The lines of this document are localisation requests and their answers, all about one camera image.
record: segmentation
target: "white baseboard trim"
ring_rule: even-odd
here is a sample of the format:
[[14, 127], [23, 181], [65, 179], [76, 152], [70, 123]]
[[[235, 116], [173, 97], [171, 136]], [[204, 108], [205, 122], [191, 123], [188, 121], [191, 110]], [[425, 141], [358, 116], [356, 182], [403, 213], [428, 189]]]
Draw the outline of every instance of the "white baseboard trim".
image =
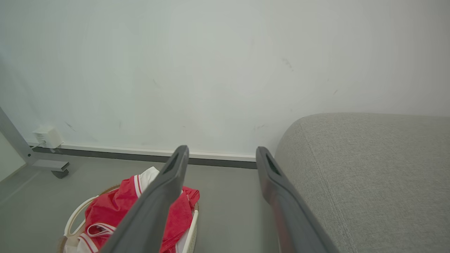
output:
[[[36, 141], [27, 141], [28, 145], [38, 145]], [[142, 154], [142, 155], [157, 155], [157, 156], [171, 156], [174, 150], [158, 150], [158, 149], [135, 149], [135, 148], [121, 148], [121, 147], [109, 147], [109, 146], [92, 146], [92, 145], [80, 145], [63, 143], [59, 147], [60, 149], [74, 149], [84, 151], [98, 151], [108, 153], [119, 154]], [[204, 153], [204, 152], [189, 152], [190, 158], [200, 159], [214, 159], [214, 160], [227, 160], [227, 161], [243, 161], [254, 162], [256, 160], [254, 155], [243, 154], [221, 154], [221, 153]]]

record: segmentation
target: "dark baseboard strip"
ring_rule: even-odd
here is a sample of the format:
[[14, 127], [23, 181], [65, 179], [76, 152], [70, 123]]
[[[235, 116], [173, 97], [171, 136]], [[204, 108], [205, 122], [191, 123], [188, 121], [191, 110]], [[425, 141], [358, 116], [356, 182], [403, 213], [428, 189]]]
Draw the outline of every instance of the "dark baseboard strip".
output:
[[[75, 150], [75, 149], [54, 149], [53, 151], [55, 151], [55, 152], [53, 153], [50, 149], [42, 148], [42, 147], [36, 147], [33, 149], [33, 151], [39, 152], [39, 153], [48, 153], [48, 154], [65, 154], [65, 155], [73, 155], [73, 156], [99, 157], [99, 158], [159, 162], [159, 163], [165, 163], [169, 159], [169, 157], [167, 157], [167, 156], [143, 155], [143, 154], [122, 154], [122, 153], [110, 153], [110, 152], [99, 152], [99, 151]], [[189, 164], [256, 169], [256, 162], [189, 158]]]

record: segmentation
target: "white basket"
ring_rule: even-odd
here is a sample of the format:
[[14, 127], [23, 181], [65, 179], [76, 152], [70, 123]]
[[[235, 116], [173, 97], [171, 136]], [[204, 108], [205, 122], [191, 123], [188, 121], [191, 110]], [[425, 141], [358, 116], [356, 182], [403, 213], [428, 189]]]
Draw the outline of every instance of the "white basket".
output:
[[[119, 186], [112, 187], [108, 189], [107, 191], [104, 191], [104, 193], [108, 193], [112, 190], [115, 190], [119, 188]], [[64, 236], [61, 239], [61, 242], [58, 246], [57, 253], [64, 253], [64, 249], [66, 246], [72, 246], [76, 247], [78, 245], [78, 236], [84, 231], [85, 229], [85, 223], [86, 219], [83, 220], [83, 222], [75, 229], [74, 232], [71, 232], [72, 225], [75, 222], [76, 217], [81, 213], [81, 211], [89, 206], [89, 204], [98, 197], [92, 197], [85, 202], [83, 202], [81, 205], [79, 205], [75, 211], [73, 211], [72, 215], [70, 216], [69, 220], [67, 221], [66, 227], [64, 229]], [[178, 253], [193, 253], [194, 252], [194, 246], [195, 246], [195, 240], [197, 238], [197, 218], [198, 218], [198, 203], [195, 204], [195, 209], [193, 212], [191, 227], [188, 230], [186, 243], [184, 244], [183, 251]]]

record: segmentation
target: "white panel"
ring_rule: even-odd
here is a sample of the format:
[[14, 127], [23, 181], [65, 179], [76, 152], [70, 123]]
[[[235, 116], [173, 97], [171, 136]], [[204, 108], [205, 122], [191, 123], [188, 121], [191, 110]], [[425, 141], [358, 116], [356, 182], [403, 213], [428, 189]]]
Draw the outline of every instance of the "white panel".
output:
[[0, 181], [25, 165], [8, 140], [0, 133]]
[[3, 0], [0, 106], [27, 140], [254, 156], [323, 112], [450, 116], [450, 1]]

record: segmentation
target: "baseboard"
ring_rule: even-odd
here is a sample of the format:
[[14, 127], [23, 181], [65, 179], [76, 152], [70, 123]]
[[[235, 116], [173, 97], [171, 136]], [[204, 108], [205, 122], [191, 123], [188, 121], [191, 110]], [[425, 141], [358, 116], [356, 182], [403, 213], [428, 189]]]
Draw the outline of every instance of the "baseboard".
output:
[[[38, 143], [28, 141], [28, 144], [30, 146], [35, 146]], [[165, 162], [173, 153], [173, 151], [170, 150], [118, 148], [66, 143], [63, 143], [57, 149], [37, 147], [34, 148], [34, 151], [41, 153], [56, 153], [76, 156], [115, 158], [151, 162]], [[255, 156], [251, 155], [190, 152], [189, 163], [222, 167], [242, 167], [251, 169], [256, 168]]]

